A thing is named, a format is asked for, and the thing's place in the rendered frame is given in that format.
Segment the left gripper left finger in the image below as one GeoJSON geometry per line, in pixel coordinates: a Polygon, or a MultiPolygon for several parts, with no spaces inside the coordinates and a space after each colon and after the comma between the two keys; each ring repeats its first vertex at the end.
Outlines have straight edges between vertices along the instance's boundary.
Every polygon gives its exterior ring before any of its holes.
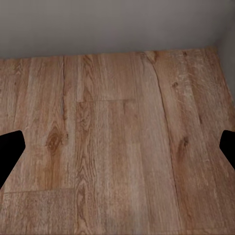
{"type": "Polygon", "coordinates": [[[0,136],[0,189],[25,150],[21,130],[0,136]]]}

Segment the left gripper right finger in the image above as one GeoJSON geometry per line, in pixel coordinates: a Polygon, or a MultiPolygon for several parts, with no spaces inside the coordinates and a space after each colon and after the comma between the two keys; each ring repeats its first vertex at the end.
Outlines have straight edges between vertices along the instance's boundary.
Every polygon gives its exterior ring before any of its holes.
{"type": "Polygon", "coordinates": [[[235,132],[224,130],[219,147],[235,169],[235,132]]]}

